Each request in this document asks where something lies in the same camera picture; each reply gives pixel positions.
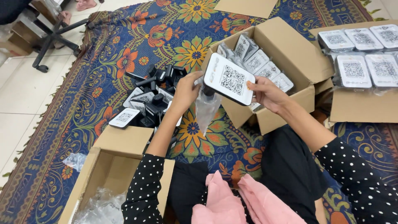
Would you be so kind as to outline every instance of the hand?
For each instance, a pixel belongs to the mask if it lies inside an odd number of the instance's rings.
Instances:
[[[252,102],[260,103],[276,114],[291,101],[286,93],[265,77],[256,76],[256,83],[248,81],[247,86],[254,91]]]
[[[167,110],[173,111],[173,114],[178,115],[180,118],[185,111],[191,106],[199,95],[199,90],[202,84],[196,86],[193,83],[203,76],[202,71],[189,73],[184,78],[178,81],[176,92],[173,97],[173,102],[170,108]]]

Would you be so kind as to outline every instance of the black pants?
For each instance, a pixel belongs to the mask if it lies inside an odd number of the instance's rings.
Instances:
[[[308,146],[287,126],[270,133],[261,159],[260,183],[278,196],[307,224],[318,224],[314,201],[328,185]],[[176,162],[169,190],[169,204],[181,224],[190,224],[192,208],[200,204],[209,173],[206,162]]]

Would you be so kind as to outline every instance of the pink slipper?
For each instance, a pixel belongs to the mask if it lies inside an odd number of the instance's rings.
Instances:
[[[60,20],[64,20],[64,22],[69,25],[70,23],[70,18],[72,17],[72,14],[70,14],[69,11],[62,11],[60,14],[58,14],[58,18]]]
[[[81,0],[77,3],[76,9],[78,11],[83,11],[88,8],[95,7],[96,5],[97,5],[97,3],[94,0]]]

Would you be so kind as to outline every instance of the pink scarf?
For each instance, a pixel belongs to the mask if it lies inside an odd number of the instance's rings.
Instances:
[[[246,224],[240,198],[233,195],[219,171],[206,178],[209,187],[206,206],[193,207],[192,224]],[[255,224],[305,224],[305,221],[249,174],[238,182],[239,193]]]

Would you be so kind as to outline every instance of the polka dot sleeve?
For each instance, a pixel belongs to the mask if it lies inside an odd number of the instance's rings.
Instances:
[[[142,158],[121,207],[124,224],[163,223],[157,197],[161,189],[163,164],[163,157],[145,154]]]
[[[381,181],[369,163],[340,138],[315,153],[348,196],[357,223],[398,224],[398,193]]]

